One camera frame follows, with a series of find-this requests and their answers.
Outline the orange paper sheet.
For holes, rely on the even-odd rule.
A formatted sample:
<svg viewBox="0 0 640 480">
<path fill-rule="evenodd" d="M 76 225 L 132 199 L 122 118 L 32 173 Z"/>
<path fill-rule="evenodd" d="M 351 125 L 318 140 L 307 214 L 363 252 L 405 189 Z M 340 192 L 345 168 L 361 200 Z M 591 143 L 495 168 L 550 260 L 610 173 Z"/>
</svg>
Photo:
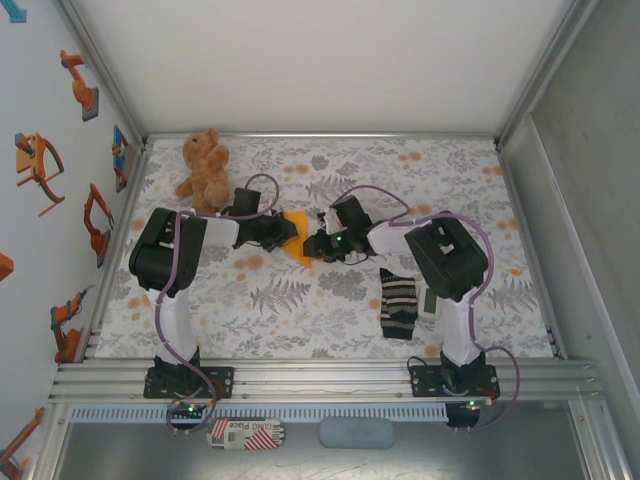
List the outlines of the orange paper sheet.
<svg viewBox="0 0 640 480">
<path fill-rule="evenodd" d="M 304 242 L 309 237 L 309 221 L 305 211 L 284 211 L 284 218 L 294 224 L 297 235 L 287 240 L 281 249 L 307 269 L 312 268 L 311 259 L 304 254 Z"/>
</svg>

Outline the brown teddy bear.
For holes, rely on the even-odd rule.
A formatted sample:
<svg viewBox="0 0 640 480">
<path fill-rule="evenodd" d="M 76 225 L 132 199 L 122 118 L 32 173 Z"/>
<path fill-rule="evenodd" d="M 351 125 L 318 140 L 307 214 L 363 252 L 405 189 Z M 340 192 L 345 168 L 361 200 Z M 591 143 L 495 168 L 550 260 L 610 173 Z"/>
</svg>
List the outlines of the brown teddy bear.
<svg viewBox="0 0 640 480">
<path fill-rule="evenodd" d="M 182 155 L 189 176 L 174 190 L 178 198 L 192 198 L 192 208 L 200 213 L 220 211 L 230 197 L 230 181 L 225 170 L 229 148 L 219 143 L 215 128 L 191 134 L 184 142 Z"/>
</svg>

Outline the floral patterned table mat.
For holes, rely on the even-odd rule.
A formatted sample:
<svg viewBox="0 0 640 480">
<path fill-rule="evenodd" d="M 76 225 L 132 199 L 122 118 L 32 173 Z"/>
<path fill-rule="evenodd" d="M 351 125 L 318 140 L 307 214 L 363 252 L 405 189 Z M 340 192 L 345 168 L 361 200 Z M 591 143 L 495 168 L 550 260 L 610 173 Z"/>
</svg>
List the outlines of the floral patterned table mat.
<svg viewBox="0 0 640 480">
<path fill-rule="evenodd" d="M 315 218 L 352 190 L 373 220 L 404 210 L 414 217 L 449 210 L 484 230 L 495 273 L 476 301 L 478 341 L 500 353 L 548 357 L 538 290 L 503 172 L 489 140 L 227 138 L 234 187 L 250 185 L 265 204 Z M 410 341 L 380 326 L 379 269 L 417 277 L 407 254 L 307 269 L 281 250 L 211 245 L 189 290 L 192 328 L 207 358 L 435 357 L 445 320 L 418 319 Z M 519 269 L 520 276 L 512 269 Z"/>
</svg>

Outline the aluminium crossbar behind mat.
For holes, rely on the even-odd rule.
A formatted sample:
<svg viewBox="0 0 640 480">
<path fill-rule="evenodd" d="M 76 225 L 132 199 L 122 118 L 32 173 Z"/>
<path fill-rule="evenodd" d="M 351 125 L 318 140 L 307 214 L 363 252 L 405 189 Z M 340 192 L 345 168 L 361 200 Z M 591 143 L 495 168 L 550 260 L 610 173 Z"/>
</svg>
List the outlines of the aluminium crossbar behind mat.
<svg viewBox="0 0 640 480">
<path fill-rule="evenodd" d="M 223 139 L 227 138 L 301 138 L 301 139 L 428 139 L 428 140 L 493 140 L 495 136 L 488 132 L 453 132 L 453 131 L 407 131 L 407 132 L 355 132 L 355 131 L 319 131 L 319 132 L 275 132 L 275 131 L 222 131 Z"/>
</svg>

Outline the black beige striped sock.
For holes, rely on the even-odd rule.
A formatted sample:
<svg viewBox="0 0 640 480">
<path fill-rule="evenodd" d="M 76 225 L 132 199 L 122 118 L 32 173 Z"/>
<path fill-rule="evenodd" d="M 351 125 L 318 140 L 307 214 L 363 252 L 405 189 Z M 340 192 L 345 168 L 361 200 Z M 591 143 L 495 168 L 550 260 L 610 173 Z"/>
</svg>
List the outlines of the black beige striped sock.
<svg viewBox="0 0 640 480">
<path fill-rule="evenodd" d="M 379 269 L 381 282 L 380 326 L 383 337 L 410 341 L 418 318 L 418 297 L 414 278 Z"/>
</svg>

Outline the white digital timer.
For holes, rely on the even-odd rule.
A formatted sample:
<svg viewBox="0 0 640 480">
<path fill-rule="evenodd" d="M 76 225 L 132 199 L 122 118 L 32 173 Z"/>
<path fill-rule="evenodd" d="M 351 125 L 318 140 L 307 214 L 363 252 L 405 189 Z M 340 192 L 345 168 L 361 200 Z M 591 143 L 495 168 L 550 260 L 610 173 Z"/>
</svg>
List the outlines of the white digital timer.
<svg viewBox="0 0 640 480">
<path fill-rule="evenodd" d="M 420 319 L 436 320 L 441 312 L 438 296 L 424 283 L 416 285 L 417 314 Z"/>
</svg>

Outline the blue grey oval sponge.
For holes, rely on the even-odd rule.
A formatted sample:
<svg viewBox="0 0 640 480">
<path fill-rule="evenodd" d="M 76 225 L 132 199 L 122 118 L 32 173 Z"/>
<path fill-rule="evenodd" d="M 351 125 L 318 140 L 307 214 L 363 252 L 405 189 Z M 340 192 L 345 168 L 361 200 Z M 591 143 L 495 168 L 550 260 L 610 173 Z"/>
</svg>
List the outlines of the blue grey oval sponge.
<svg viewBox="0 0 640 480">
<path fill-rule="evenodd" d="M 393 423 L 379 418 L 326 418 L 318 426 L 318 436 L 327 449 L 387 450 L 396 440 Z"/>
</svg>

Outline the red white striped pouch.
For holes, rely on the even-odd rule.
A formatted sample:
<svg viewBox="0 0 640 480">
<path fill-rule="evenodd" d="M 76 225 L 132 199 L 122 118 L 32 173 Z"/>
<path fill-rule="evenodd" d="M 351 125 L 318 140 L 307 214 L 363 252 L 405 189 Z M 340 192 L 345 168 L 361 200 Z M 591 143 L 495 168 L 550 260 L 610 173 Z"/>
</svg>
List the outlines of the red white striped pouch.
<svg viewBox="0 0 640 480">
<path fill-rule="evenodd" d="M 274 418 L 221 418 L 207 431 L 207 440 L 214 449 L 274 450 L 285 440 L 284 425 Z"/>
</svg>

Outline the blue orange machine wall sticker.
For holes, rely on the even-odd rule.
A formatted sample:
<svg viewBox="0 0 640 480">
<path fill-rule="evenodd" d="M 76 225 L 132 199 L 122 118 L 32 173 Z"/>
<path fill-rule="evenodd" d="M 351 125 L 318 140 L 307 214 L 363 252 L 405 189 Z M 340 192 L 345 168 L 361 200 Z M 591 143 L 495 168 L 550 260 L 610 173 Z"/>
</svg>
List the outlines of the blue orange machine wall sticker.
<svg viewBox="0 0 640 480">
<path fill-rule="evenodd" d="M 115 191 L 117 193 L 122 192 L 128 186 L 141 151 L 139 143 L 131 143 L 117 125 L 113 126 L 111 155 L 112 169 L 115 174 Z"/>
</svg>

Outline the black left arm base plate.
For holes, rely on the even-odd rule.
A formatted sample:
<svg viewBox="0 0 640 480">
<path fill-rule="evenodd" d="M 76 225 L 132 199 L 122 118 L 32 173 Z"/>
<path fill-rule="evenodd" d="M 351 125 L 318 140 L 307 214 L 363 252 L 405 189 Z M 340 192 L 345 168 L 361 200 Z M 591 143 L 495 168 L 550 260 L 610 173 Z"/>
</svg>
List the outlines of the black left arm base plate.
<svg viewBox="0 0 640 480">
<path fill-rule="evenodd" d="M 232 367 L 202 367 L 217 400 L 230 398 L 233 390 L 234 369 Z M 174 370 L 152 367 L 144 381 L 145 399 L 204 399 L 212 394 L 205 380 L 184 365 L 174 365 Z"/>
</svg>

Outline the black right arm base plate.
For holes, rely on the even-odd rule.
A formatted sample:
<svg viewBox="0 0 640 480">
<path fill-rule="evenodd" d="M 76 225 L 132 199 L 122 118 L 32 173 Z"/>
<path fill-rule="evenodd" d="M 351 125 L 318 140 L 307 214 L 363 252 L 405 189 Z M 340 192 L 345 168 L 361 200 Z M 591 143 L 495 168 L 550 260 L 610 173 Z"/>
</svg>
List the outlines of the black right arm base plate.
<svg viewBox="0 0 640 480">
<path fill-rule="evenodd" d="M 471 380 L 462 386 L 452 387 L 445 379 L 440 365 L 409 367 L 412 395 L 414 397 L 473 397 L 493 398 L 501 395 L 496 369 L 485 365 Z"/>
</svg>

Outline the aluminium frame post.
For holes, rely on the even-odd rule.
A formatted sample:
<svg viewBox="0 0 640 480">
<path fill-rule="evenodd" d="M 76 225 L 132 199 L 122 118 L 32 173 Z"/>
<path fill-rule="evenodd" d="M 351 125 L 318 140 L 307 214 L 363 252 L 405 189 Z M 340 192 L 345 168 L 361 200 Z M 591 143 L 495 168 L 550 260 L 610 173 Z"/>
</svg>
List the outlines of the aluminium frame post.
<svg viewBox="0 0 640 480">
<path fill-rule="evenodd" d="M 89 29 L 89 25 L 84 20 L 75 1 L 51 0 L 51 2 L 78 45 L 81 55 L 88 61 L 96 80 L 106 90 L 115 110 L 128 128 L 132 139 L 136 141 L 140 149 L 143 149 L 146 145 L 148 134 L 144 131 L 129 101 L 125 98 L 123 90 L 112 74 L 106 56 L 101 51 L 95 35 Z"/>
<path fill-rule="evenodd" d="M 494 137 L 498 152 L 507 145 L 522 119 L 535 108 L 600 2 L 601 0 L 570 0 L 521 93 L 516 97 L 513 108 Z"/>
</svg>

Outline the orange claw gripper wall sticker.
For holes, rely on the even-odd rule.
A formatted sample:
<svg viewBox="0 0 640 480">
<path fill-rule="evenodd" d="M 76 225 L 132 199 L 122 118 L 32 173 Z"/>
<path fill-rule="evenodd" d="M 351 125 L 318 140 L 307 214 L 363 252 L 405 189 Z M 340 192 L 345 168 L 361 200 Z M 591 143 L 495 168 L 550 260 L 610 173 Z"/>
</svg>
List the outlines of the orange claw gripper wall sticker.
<svg viewBox="0 0 640 480">
<path fill-rule="evenodd" d="M 64 164 L 54 145 L 39 133 L 25 135 L 18 132 L 14 136 L 14 144 L 16 147 L 16 172 L 28 173 L 28 176 L 19 180 L 16 185 L 20 187 L 33 181 L 50 201 L 50 205 L 38 214 L 38 217 L 41 218 L 65 200 L 64 196 L 56 195 L 49 186 L 51 180 L 65 172 Z M 48 174 L 46 171 L 45 156 L 47 154 L 53 158 L 56 165 L 56 171 L 52 174 Z"/>
</svg>

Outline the blue arrow wall sticker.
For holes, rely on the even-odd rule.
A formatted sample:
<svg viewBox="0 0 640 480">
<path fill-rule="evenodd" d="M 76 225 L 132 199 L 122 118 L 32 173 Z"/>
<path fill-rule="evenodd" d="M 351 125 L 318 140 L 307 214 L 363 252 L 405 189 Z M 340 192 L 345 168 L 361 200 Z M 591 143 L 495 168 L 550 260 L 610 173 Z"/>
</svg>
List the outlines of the blue arrow wall sticker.
<svg viewBox="0 0 640 480">
<path fill-rule="evenodd" d="M 0 5 L 6 11 L 10 23 L 27 22 L 27 10 L 20 7 L 17 0 L 0 0 Z"/>
</svg>

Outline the orange tool wall sticker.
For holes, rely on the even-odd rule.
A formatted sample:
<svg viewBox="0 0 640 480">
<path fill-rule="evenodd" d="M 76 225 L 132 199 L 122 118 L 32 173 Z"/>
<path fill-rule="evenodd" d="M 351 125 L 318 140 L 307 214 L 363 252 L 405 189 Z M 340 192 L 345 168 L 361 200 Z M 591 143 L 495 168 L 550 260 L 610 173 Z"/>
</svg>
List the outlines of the orange tool wall sticker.
<svg viewBox="0 0 640 480">
<path fill-rule="evenodd" d="M 0 474 L 6 480 L 21 480 L 25 469 L 25 462 L 18 464 L 14 460 L 17 451 L 24 445 L 33 432 L 42 424 L 45 408 L 35 410 L 33 418 L 25 425 L 19 434 L 5 448 L 0 450 Z"/>
</svg>

